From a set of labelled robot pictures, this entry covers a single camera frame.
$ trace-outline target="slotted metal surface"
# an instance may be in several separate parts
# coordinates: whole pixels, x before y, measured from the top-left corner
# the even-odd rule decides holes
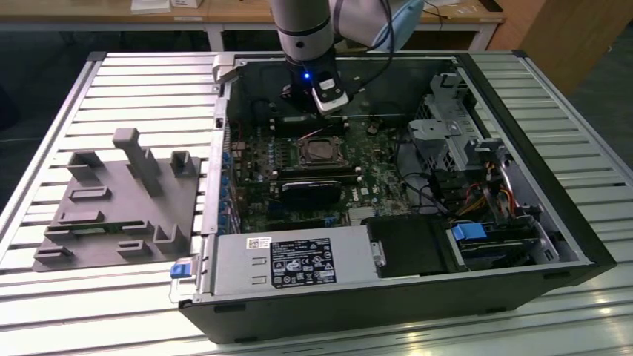
[[[474,60],[616,259],[616,268],[515,311],[219,346],[205,339],[169,301],[170,263],[30,272],[34,248],[70,179],[63,166],[71,151],[94,149],[102,160],[123,159],[109,135],[133,123],[143,133],[141,145],[151,147],[157,158],[173,150],[187,150],[202,159],[209,154],[213,55],[109,54],[86,71],[87,85],[78,83],[66,124],[0,244],[0,355],[595,355],[630,351],[630,174],[528,63],[510,53],[477,54]],[[494,135],[482,111],[479,116]],[[203,164],[197,214],[206,169]],[[199,227],[197,215],[194,233]],[[198,245],[195,236],[193,253]]]

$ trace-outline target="circuit board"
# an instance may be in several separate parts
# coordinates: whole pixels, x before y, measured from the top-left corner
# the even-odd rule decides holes
[[[301,161],[301,138],[274,138],[269,130],[257,128],[237,144],[234,152],[237,191],[242,232],[263,232],[275,228],[319,228],[358,225],[359,218],[410,212],[406,193],[393,165],[393,129],[379,129],[370,119],[350,119],[343,135],[321,136],[318,141],[335,142],[341,161],[357,167],[359,179],[341,187],[338,202],[313,209],[287,209],[274,199],[274,172]]]

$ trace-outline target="power supply label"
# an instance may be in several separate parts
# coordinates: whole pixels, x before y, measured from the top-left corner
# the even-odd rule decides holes
[[[274,288],[335,283],[329,239],[270,243],[270,276]]]

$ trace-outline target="cpu socket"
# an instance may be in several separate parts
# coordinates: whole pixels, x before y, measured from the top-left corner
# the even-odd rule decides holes
[[[305,139],[297,143],[297,146],[301,165],[339,167],[347,163],[339,150],[338,137]]]

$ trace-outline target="red cable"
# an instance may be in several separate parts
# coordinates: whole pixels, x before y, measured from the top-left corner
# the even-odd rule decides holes
[[[471,190],[474,187],[478,187],[478,183],[474,183],[470,187],[467,187],[467,189],[466,189],[466,202],[463,203],[463,205],[466,205],[466,204],[467,204],[467,201],[470,200],[470,190]]]

